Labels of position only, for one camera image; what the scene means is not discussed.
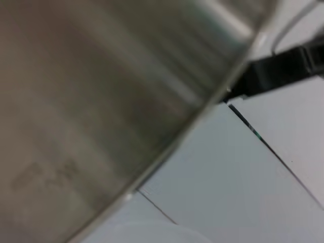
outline stainless steel pot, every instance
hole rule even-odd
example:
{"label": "stainless steel pot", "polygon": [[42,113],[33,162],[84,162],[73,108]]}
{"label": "stainless steel pot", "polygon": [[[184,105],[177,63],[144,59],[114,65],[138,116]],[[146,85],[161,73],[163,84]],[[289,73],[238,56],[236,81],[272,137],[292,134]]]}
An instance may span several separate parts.
{"label": "stainless steel pot", "polygon": [[0,241],[78,241],[243,67],[273,0],[2,0]]}

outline metal surface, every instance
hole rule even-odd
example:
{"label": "metal surface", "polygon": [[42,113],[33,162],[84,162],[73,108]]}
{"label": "metal surface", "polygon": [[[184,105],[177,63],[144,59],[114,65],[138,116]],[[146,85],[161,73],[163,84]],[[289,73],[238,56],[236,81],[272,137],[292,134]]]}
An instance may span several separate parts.
{"label": "metal surface", "polygon": [[221,96],[275,4],[2,0],[0,241],[93,228]]}

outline white surface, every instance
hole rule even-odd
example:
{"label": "white surface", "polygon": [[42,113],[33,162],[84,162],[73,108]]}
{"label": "white surface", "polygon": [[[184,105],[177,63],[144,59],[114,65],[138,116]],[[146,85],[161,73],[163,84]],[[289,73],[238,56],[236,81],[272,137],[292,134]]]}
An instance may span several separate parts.
{"label": "white surface", "polygon": [[128,203],[115,213],[115,215],[103,222],[103,224],[83,240],[82,243],[111,243],[108,242],[108,236],[116,227],[121,227],[129,223],[156,222],[173,224],[145,197],[136,193]]}
{"label": "white surface", "polygon": [[212,243],[199,233],[175,224],[132,223],[116,228],[109,243]]}
{"label": "white surface", "polygon": [[[285,0],[267,43],[256,57],[270,53],[270,44],[278,31],[308,2]],[[287,35],[281,48],[313,37],[323,25],[321,4]],[[232,103],[324,205],[324,80],[316,77]]]}
{"label": "white surface", "polygon": [[198,124],[142,191],[213,242],[324,242],[324,212],[225,105]]}
{"label": "white surface", "polygon": [[[291,20],[304,6],[313,0],[282,0],[281,6],[277,10],[276,17],[270,24],[270,32],[266,42],[255,51],[253,59],[269,56],[271,46],[289,20]],[[319,5],[314,11],[303,18],[278,46],[278,51],[282,51],[291,46],[302,43],[312,38],[318,30],[324,26],[324,4]]]}

